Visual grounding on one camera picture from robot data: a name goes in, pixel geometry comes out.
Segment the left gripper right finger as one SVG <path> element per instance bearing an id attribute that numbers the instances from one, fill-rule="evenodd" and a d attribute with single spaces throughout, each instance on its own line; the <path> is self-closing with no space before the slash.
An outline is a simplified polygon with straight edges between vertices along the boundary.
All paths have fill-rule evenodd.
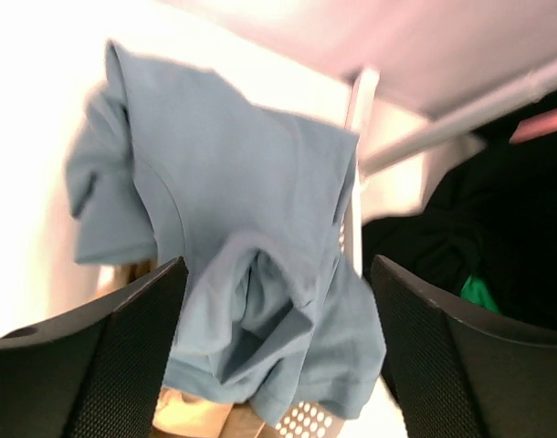
<path id="1" fill-rule="evenodd" d="M 557 438 L 557 331 L 476 306 L 383 256 L 372 281 L 408 436 Z"/>

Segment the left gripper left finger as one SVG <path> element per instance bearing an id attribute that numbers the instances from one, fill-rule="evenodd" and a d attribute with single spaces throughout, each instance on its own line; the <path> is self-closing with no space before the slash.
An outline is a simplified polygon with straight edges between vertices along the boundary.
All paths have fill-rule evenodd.
<path id="1" fill-rule="evenodd" d="M 186 278 L 176 258 L 0 338 L 0 438 L 149 436 Z"/>

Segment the beige t shirt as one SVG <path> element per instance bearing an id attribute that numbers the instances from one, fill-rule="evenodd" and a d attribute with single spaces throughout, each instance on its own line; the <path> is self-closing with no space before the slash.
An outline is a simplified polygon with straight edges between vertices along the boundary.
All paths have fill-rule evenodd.
<path id="1" fill-rule="evenodd" d="M 151 260 L 102 266 L 96 298 L 103 297 L 155 268 Z M 276 434 L 245 404 L 219 404 L 194 395 L 161 388 L 151 437 L 274 437 Z"/>

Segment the grey blue t shirt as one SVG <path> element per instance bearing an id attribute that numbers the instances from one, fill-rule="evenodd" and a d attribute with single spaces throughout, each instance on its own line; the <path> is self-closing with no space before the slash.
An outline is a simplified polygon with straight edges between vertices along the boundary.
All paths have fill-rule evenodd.
<path id="1" fill-rule="evenodd" d="M 105 71 L 66 167 L 75 260 L 184 260 L 164 387 L 270 424 L 298 402 L 357 418 L 385 345 L 339 244 L 355 134 L 112 41 Z"/>

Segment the pink wire hanger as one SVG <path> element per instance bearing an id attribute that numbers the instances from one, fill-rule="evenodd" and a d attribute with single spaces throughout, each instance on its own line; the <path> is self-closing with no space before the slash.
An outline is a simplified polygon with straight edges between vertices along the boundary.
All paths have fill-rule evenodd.
<path id="1" fill-rule="evenodd" d="M 557 109 L 521 121 L 510 137 L 510 144 L 530 141 L 557 131 Z"/>

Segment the green t shirt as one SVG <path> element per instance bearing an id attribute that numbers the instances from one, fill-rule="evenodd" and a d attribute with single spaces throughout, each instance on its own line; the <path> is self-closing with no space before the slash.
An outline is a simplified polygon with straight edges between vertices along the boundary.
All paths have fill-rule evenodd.
<path id="1" fill-rule="evenodd" d="M 460 297 L 479 307 L 500 314 L 499 307 L 493 299 L 485 281 L 478 276 L 471 275 L 466 280 L 461 289 Z"/>

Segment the black t shirt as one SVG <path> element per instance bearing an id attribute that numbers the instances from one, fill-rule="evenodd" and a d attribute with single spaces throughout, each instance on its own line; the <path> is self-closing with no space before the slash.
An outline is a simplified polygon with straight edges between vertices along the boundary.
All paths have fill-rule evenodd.
<path id="1" fill-rule="evenodd" d="M 482 278 L 500 314 L 557 330 L 557 131 L 510 144 L 518 124 L 557 109 L 557 91 L 476 129 L 485 148 L 445 174 L 419 214 L 363 229 L 364 276 L 386 256 L 458 297 Z"/>

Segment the white plastic basket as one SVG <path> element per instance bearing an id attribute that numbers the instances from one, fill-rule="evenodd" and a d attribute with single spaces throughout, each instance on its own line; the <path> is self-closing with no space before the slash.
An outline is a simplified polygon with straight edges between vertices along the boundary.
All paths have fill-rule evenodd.
<path id="1" fill-rule="evenodd" d="M 368 137 L 375 91 L 380 73 L 373 68 L 363 68 L 353 82 L 344 127 L 359 135 L 358 147 Z M 355 173 L 352 195 L 346 209 L 340 232 L 340 247 L 350 259 L 357 275 L 363 273 L 362 244 L 362 185 L 360 173 Z M 273 429 L 264 427 L 260 437 L 335 437 L 343 421 L 323 410 L 319 405 L 301 401 L 276 424 Z"/>

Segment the metal clothes rack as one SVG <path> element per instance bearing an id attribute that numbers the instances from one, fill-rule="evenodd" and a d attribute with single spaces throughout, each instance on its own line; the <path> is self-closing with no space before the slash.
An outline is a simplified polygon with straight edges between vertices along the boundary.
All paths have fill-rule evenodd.
<path id="1" fill-rule="evenodd" d="M 557 89 L 557 59 L 522 75 L 415 131 L 359 164 L 368 178 L 439 143 L 518 110 Z"/>

